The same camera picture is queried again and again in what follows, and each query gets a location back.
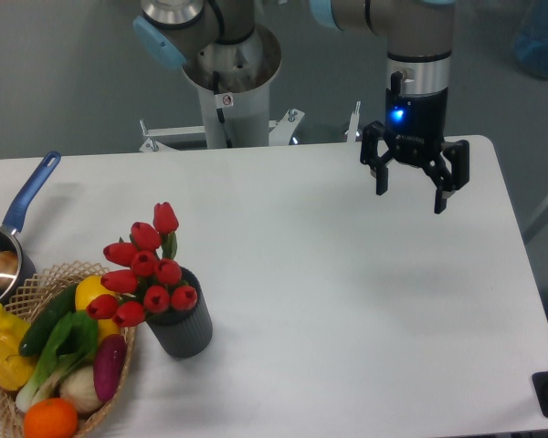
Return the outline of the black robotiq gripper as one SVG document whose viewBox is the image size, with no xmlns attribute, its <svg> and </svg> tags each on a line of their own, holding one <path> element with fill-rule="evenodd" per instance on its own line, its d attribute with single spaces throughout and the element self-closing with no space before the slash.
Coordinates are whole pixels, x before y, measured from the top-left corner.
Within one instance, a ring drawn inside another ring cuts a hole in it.
<svg viewBox="0 0 548 438">
<path fill-rule="evenodd" d="M 428 95 L 396 95 L 385 92 L 385 125 L 373 121 L 363 129 L 360 163 L 368 165 L 376 179 L 377 195 L 388 189 L 387 164 L 422 167 L 436 186 L 434 213 L 441 214 L 448 198 L 469 181 L 469 142 L 444 141 L 448 88 Z M 378 142 L 388 148 L 382 156 Z"/>
</svg>

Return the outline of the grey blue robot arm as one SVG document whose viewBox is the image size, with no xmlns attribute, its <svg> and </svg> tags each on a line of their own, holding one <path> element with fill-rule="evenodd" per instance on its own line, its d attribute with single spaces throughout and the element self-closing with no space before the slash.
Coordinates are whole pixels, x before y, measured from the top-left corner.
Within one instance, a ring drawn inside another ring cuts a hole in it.
<svg viewBox="0 0 548 438">
<path fill-rule="evenodd" d="M 196 87 L 207 146 L 269 143 L 269 86 L 281 64 L 278 40 L 251 1 L 144 1 L 133 31 L 148 53 Z M 337 30 L 387 41 L 385 120 L 364 128 L 360 161 L 388 187 L 389 162 L 421 169 L 435 184 L 436 213 L 469 181 L 469 145 L 448 142 L 455 5 L 451 1 L 313 1 L 313 17 Z"/>
</svg>

